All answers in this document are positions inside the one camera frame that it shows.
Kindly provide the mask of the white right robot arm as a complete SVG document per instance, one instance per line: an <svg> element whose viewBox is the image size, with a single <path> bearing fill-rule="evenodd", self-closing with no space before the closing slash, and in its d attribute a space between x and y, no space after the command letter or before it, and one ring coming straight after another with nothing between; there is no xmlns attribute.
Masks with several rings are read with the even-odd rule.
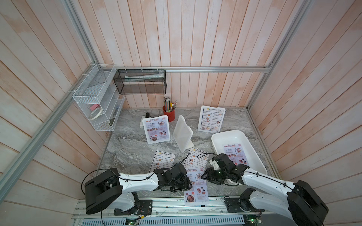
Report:
<svg viewBox="0 0 362 226"><path fill-rule="evenodd" d="M221 153L211 159L212 167L201 179L216 185L246 185L238 199L227 198L225 204L235 211L266 210L293 220L298 226L322 226L329 208L311 188L299 180L296 183L262 174L245 164L236 165Z"/></svg>

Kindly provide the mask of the Dim Sum Inn menu front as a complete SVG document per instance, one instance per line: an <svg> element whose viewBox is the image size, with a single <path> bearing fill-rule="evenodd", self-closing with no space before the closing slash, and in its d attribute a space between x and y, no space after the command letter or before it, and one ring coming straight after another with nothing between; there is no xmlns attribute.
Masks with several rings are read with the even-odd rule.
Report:
<svg viewBox="0 0 362 226"><path fill-rule="evenodd" d="M204 172L208 162L209 154L203 151L191 148L188 152L188 157L184 161L186 171Z"/></svg>

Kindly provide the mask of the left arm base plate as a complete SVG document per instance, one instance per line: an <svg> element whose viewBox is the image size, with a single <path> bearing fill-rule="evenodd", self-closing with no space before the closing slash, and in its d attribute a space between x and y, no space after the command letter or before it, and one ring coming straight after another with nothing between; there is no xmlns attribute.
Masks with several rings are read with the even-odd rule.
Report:
<svg viewBox="0 0 362 226"><path fill-rule="evenodd" d="M150 215L152 213L153 201L151 199L135 201L135 206L128 211L115 209L115 216Z"/></svg>

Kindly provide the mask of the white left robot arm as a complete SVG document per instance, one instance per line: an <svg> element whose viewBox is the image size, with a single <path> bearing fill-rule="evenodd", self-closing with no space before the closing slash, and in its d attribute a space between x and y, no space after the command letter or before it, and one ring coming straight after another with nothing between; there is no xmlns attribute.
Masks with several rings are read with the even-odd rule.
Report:
<svg viewBox="0 0 362 226"><path fill-rule="evenodd" d="M185 167L155 169L148 174L123 174L117 168L105 169L84 184L86 214L99 213L108 207L123 212L139 209L138 191L188 191L192 183Z"/></svg>

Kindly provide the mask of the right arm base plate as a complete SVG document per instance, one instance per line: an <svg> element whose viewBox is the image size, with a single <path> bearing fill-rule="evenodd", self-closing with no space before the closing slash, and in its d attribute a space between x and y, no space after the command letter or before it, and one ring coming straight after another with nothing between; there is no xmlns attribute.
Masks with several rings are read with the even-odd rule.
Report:
<svg viewBox="0 0 362 226"><path fill-rule="evenodd" d="M223 198L223 202L227 207L227 211L229 213L249 213L249 212L256 212L256 213L263 213L265 210L263 209L255 209L252 207L250 203L245 200L241 200L240 198L231 198L229 196L225 196Z"/></svg>

